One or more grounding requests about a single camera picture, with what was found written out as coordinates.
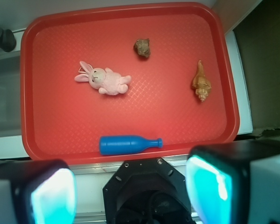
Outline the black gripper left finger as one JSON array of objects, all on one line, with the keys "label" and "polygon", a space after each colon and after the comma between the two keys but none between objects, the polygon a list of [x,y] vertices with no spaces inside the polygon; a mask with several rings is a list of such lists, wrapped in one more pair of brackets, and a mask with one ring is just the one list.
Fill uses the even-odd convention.
[{"label": "black gripper left finger", "polygon": [[62,160],[0,161],[0,224],[71,224],[75,175]]}]

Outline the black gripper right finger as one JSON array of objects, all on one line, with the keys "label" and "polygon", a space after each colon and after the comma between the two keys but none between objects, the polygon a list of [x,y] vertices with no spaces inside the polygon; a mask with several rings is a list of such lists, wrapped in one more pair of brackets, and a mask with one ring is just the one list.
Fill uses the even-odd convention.
[{"label": "black gripper right finger", "polygon": [[205,224],[280,224],[280,141],[194,147],[185,181]]}]

